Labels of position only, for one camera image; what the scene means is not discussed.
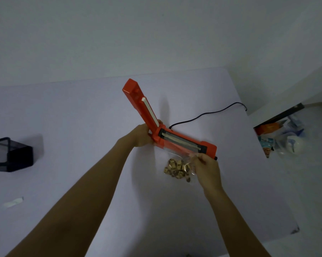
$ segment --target black power cord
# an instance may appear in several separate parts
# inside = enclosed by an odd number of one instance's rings
[[[233,103],[233,104],[230,104],[228,107],[224,108],[223,110],[216,111],[216,112],[203,113],[203,114],[201,114],[201,115],[197,116],[196,118],[194,118],[194,119],[192,119],[192,120],[188,120],[188,121],[184,121],[184,122],[180,122],[180,123],[172,124],[171,126],[169,126],[169,129],[172,129],[172,127],[173,127],[174,125],[178,125],[178,124],[181,124],[181,123],[188,123],[188,122],[194,121],[194,120],[198,119],[200,116],[202,116],[202,115],[204,115],[204,114],[214,114],[214,113],[222,112],[222,111],[224,111],[225,109],[228,109],[230,106],[233,106],[234,104],[241,104],[241,105],[243,105],[243,106],[245,107],[246,111],[248,110],[248,108],[247,108],[243,103],[235,102],[235,103]]]

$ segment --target left hand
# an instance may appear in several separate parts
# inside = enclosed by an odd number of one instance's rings
[[[135,147],[142,147],[147,144],[153,144],[154,141],[151,135],[148,133],[149,127],[146,124],[140,124],[135,127],[128,135],[133,139]]]

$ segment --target human hand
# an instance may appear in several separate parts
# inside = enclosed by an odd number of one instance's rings
[[[148,133],[149,127],[146,124],[137,125],[128,136],[132,139],[134,147],[142,147],[147,144],[153,144],[154,141],[151,135]]]
[[[206,197],[223,192],[218,162],[203,153],[190,155],[199,183]]]

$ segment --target orange heat sealer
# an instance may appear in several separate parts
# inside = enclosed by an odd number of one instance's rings
[[[217,146],[208,142],[199,142],[166,128],[164,124],[159,124],[147,98],[143,95],[136,81],[129,79],[123,87],[123,92],[151,130],[151,138],[155,141],[156,146],[162,149],[168,148],[181,154],[204,153],[212,159],[217,159],[215,156]]]

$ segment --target right hand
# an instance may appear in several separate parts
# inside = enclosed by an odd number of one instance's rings
[[[199,183],[204,189],[205,196],[208,197],[223,192],[218,162],[203,153],[196,153],[190,155],[190,157]]]

